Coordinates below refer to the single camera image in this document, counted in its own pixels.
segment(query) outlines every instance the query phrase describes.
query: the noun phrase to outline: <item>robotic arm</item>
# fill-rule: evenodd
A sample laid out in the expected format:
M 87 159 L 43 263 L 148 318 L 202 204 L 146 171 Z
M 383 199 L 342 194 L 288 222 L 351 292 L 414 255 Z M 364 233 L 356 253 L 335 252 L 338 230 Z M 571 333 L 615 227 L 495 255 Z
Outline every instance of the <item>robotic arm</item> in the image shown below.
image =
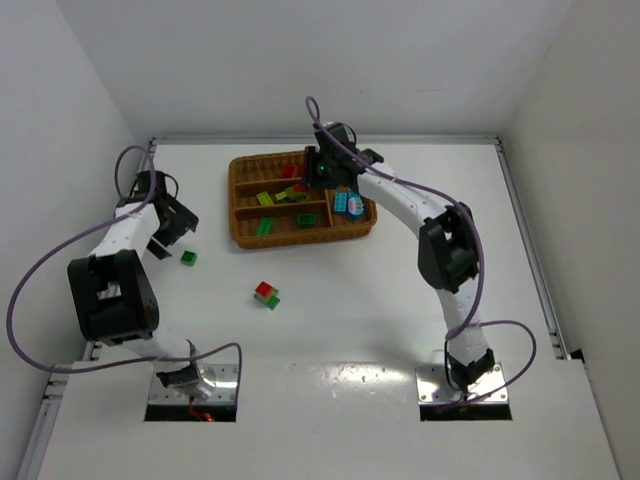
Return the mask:
M 359 151 L 347 134 L 344 124 L 325 124 L 325 128 L 350 151 L 369 165 L 395 178 L 392 168 L 375 151 Z M 316 128 L 319 149 L 305 150 L 304 186 L 308 188 L 349 187 L 376 203 L 404 223 L 418 239 L 418 269 L 433 287 L 442 304 L 449 330 L 459 327 L 473 304 L 478 275 L 478 256 L 471 231 L 452 206 L 410 187 L 369 173 Z M 449 344 L 451 379 L 464 392 L 494 364 L 476 317 Z
M 151 186 L 151 172 L 140 172 L 136 190 L 120 200 L 115 215 L 127 215 L 143 202 Z M 198 217 L 167 193 L 165 174 L 155 172 L 153 201 L 138 213 L 113 225 L 86 258 L 67 268 L 73 301 L 85 339 L 120 345 L 141 357 L 157 357 L 154 370 L 165 387 L 188 397 L 206 399 L 215 382 L 199 362 L 162 362 L 197 352 L 191 342 L 160 323 L 158 302 L 142 267 L 148 250 L 158 259 L 171 256 L 166 247 L 188 230 Z

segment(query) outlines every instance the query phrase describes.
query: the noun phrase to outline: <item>green toy block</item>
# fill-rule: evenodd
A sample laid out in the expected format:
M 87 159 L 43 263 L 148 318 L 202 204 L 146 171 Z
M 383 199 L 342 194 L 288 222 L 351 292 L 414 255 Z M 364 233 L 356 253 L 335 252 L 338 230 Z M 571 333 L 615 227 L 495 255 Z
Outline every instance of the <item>green toy block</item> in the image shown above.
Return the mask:
M 260 205 L 264 207 L 273 205 L 273 200 L 271 200 L 271 197 L 267 192 L 259 193 L 256 195 L 256 198 L 258 199 L 258 202 L 260 202 Z
M 287 197 L 289 197 L 289 200 L 297 200 L 300 196 L 300 192 L 296 192 L 295 187 L 287 187 L 284 189 L 284 192 L 287 194 Z
M 274 310 L 279 303 L 280 299 L 278 297 L 273 297 L 271 300 L 269 300 L 269 303 L 267 303 L 267 307 L 269 307 L 271 310 Z
M 278 203 L 284 203 L 289 200 L 289 196 L 287 195 L 287 192 L 276 193 L 276 200 Z
M 278 304 L 280 303 L 280 299 L 278 298 L 277 295 L 272 294 L 269 295 L 269 300 L 265 300 L 264 298 L 262 298 L 260 295 L 258 295 L 257 293 L 253 294 L 253 297 L 258 300 L 260 303 L 263 303 L 264 305 L 266 305 L 267 307 L 269 307 L 271 310 L 273 310 L 274 308 L 276 308 L 278 306 Z
M 258 232 L 256 236 L 264 237 L 265 235 L 269 235 L 271 231 L 271 227 L 273 226 L 273 218 L 271 217 L 262 217 L 260 219 L 260 225 L 258 226 Z
M 299 213 L 298 214 L 298 226 L 300 227 L 313 227 L 316 224 L 316 216 L 312 213 Z
M 195 252 L 185 250 L 180 261 L 185 265 L 193 267 L 193 264 L 196 263 L 196 258 L 198 258 L 198 255 Z

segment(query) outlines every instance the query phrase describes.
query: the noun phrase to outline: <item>wicker basket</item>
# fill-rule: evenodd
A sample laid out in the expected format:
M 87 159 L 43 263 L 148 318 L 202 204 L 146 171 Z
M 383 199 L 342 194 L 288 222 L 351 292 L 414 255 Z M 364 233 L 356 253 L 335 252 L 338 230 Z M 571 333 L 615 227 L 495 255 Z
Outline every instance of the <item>wicker basket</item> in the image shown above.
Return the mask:
M 260 205 L 256 198 L 258 193 L 268 192 L 274 200 L 276 193 L 300 183 L 300 177 L 281 178 L 281 174 L 285 164 L 295 164 L 299 169 L 303 163 L 304 151 L 241 157 L 229 164 L 229 229 L 231 238 L 240 247 L 335 242 L 363 237 L 371 231 L 378 220 L 376 204 L 363 198 L 364 215 L 352 222 L 345 215 L 333 212 L 336 190 L 310 191 L 307 202 Z M 315 214 L 316 225 L 299 227 L 299 213 Z M 256 232 L 263 217 L 273 218 L 273 226 L 269 235 L 258 237 Z

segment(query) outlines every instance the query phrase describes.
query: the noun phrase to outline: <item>white wall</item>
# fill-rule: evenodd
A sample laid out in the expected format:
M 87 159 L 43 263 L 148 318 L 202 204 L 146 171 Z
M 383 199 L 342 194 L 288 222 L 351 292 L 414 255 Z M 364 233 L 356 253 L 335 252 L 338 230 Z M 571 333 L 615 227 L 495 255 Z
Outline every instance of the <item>white wall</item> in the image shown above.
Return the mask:
M 53 0 L 0 6 L 0 305 L 55 244 L 103 220 L 115 204 L 112 167 L 133 137 Z M 132 174 L 133 163 L 127 167 Z M 66 264 L 91 240 L 45 265 L 19 302 L 16 330 L 44 362 L 83 344 Z M 0 336 L 0 478 L 14 478 L 47 375 L 22 364 Z
M 496 133 L 569 0 L 57 0 L 131 127 Z
M 573 2 L 506 135 L 560 320 L 640 478 L 640 3 Z

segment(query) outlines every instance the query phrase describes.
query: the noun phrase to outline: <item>toy block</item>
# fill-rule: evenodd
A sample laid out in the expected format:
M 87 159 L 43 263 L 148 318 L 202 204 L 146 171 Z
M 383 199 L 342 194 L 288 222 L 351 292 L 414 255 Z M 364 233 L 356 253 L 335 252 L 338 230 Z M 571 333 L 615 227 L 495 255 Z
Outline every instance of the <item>toy block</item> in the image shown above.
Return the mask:
M 359 220 L 364 214 L 364 202 L 360 196 L 354 196 L 347 201 L 347 218 L 352 222 Z
M 313 227 L 316 224 L 316 216 L 312 213 L 299 213 L 298 226 Z
M 256 198 L 258 199 L 258 202 L 260 202 L 260 205 L 262 206 L 266 207 L 269 205 L 273 205 L 273 200 L 271 200 L 271 197 L 267 192 L 259 193 L 258 195 L 256 195 Z
M 260 282 L 260 285 L 256 287 L 256 293 L 261 297 L 268 297 L 275 290 L 271 285 L 267 282 Z
M 258 226 L 258 232 L 256 233 L 256 236 L 264 237 L 265 235 L 269 235 L 269 232 L 271 231 L 272 226 L 273 226 L 273 218 L 262 217 L 260 219 L 260 225 Z
M 196 258 L 198 258 L 198 255 L 195 252 L 185 250 L 180 261 L 189 267 L 193 267 L 193 264 L 196 263 Z
M 296 200 L 300 195 L 298 192 L 296 192 L 296 189 L 294 187 L 287 187 L 284 189 L 284 191 L 287 194 L 287 197 L 289 197 L 289 200 Z
M 267 303 L 267 307 L 269 307 L 271 310 L 274 310 L 278 306 L 279 303 L 280 303 L 280 299 L 278 297 L 273 297 Z
M 297 171 L 298 167 L 292 163 L 287 163 L 282 169 L 282 178 L 293 178 L 296 176 Z
M 347 194 L 336 192 L 336 197 L 333 201 L 333 211 L 336 213 L 346 213 L 347 211 Z
M 289 196 L 287 195 L 287 192 L 276 193 L 276 201 L 278 203 L 285 203 L 289 201 Z

